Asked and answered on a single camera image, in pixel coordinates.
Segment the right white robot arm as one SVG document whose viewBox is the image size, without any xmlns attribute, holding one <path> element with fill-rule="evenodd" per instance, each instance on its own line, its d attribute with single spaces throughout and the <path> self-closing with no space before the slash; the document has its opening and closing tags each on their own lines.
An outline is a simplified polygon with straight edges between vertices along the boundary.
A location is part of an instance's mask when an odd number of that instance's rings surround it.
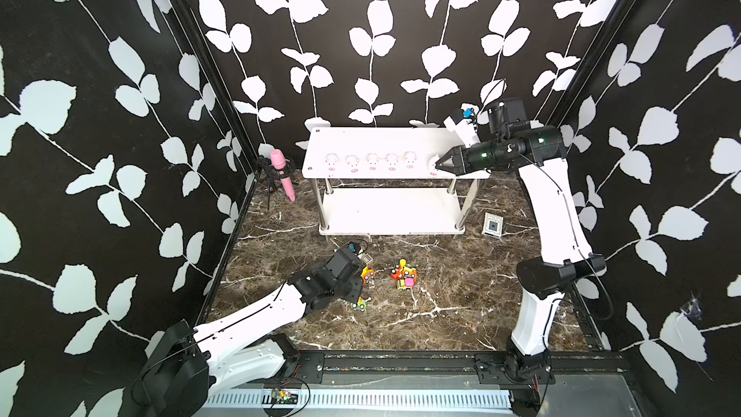
<svg viewBox="0 0 741 417">
<path fill-rule="evenodd" d="M 544 354 L 567 286 L 605 268 L 579 224 L 561 131 L 539 122 L 498 127 L 487 142 L 438 156 L 435 169 L 457 177 L 513 171 L 520 179 L 538 224 L 540 256 L 516 266 L 523 299 L 511 345 L 522 358 Z"/>
</svg>

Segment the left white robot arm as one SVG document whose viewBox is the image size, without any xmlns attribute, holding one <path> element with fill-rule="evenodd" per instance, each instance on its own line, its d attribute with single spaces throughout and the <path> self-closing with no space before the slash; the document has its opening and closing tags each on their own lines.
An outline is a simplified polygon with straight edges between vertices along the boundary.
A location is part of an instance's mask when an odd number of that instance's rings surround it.
<svg viewBox="0 0 741 417">
<path fill-rule="evenodd" d="M 359 300 L 365 267 L 360 243 L 291 274 L 275 291 L 233 314 L 171 325 L 129 389 L 143 416 L 192 416 L 214 395 L 267 378 L 291 378 L 300 354 L 279 328 L 341 299 Z"/>
</svg>

